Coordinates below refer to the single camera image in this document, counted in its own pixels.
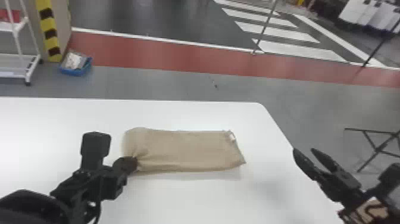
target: yellow and black warning tape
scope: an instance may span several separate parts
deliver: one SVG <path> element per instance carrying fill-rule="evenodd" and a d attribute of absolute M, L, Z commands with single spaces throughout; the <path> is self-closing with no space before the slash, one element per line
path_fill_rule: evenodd
<path fill-rule="evenodd" d="M 51 0 L 36 0 L 36 9 L 39 12 L 40 28 L 45 38 L 45 48 L 48 52 L 48 60 L 60 62 L 62 59 L 60 42 L 57 38 L 57 25 Z"/>

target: sandbag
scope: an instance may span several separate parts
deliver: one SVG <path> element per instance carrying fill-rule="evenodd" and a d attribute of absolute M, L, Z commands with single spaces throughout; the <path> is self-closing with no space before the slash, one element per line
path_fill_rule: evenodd
<path fill-rule="evenodd" d="M 245 163 L 231 131 L 168 131 L 136 127 L 123 138 L 124 156 L 140 172 L 204 172 Z"/>

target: black tripod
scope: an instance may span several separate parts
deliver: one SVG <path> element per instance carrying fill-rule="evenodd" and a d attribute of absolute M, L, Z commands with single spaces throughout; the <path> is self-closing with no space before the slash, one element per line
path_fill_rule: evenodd
<path fill-rule="evenodd" d="M 362 132 L 362 134 L 365 136 L 365 138 L 368 140 L 368 143 L 371 145 L 372 149 L 374 150 L 374 153 L 371 155 L 371 157 L 365 161 L 365 163 L 358 168 L 357 173 L 361 172 L 366 166 L 368 166 L 368 164 L 371 163 L 371 161 L 377 157 L 380 153 L 382 154 L 386 154 L 392 157 L 396 157 L 396 158 L 400 158 L 400 154 L 395 154 L 395 153 L 391 153 L 388 151 L 385 151 L 384 149 L 387 147 L 388 143 L 394 139 L 397 139 L 397 144 L 400 150 L 400 130 L 398 130 L 397 132 L 381 132 L 379 130 L 368 130 L 368 129 L 356 129 L 356 128 L 345 128 L 345 130 L 351 130 L 351 131 L 355 131 L 355 132 Z M 370 136 L 368 135 L 368 133 L 380 133 L 380 134 L 386 134 L 386 135 L 390 135 L 390 137 L 388 137 L 387 140 L 385 140 L 384 142 L 382 142 L 380 145 L 376 145 L 372 139 L 370 138 Z"/>

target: white metal rack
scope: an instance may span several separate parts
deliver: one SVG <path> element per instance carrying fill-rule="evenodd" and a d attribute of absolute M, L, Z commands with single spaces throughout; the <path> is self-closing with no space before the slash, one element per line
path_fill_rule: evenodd
<path fill-rule="evenodd" d="M 28 13 L 26 11 L 23 0 L 20 0 L 24 17 L 21 22 L 15 23 L 9 0 L 4 0 L 7 8 L 10 22 L 0 22 L 0 32 L 11 33 L 15 40 L 18 54 L 0 54 L 0 77 L 25 79 L 25 85 L 30 85 L 30 77 L 35 70 L 37 64 L 42 62 L 40 57 L 38 44 L 33 34 L 32 25 L 30 24 Z M 28 25 L 32 36 L 33 44 L 35 45 L 36 55 L 23 55 L 19 41 L 19 33 L 22 28 Z"/>

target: gray floor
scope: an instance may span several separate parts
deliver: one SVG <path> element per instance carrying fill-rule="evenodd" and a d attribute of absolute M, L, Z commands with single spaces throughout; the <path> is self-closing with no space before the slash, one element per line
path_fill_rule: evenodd
<path fill-rule="evenodd" d="M 0 79 L 0 95 L 260 102 L 294 147 L 307 155 L 311 147 L 318 148 L 350 168 L 359 162 L 360 150 L 366 155 L 371 151 L 363 147 L 363 139 L 349 136 L 343 128 L 400 128 L 400 90 L 263 77 L 115 67 L 94 67 L 87 76 L 71 77 L 48 63 L 36 70 L 31 87 Z M 384 155 L 377 160 L 379 167 L 392 161 Z M 358 176 L 369 187 L 377 174 Z"/>

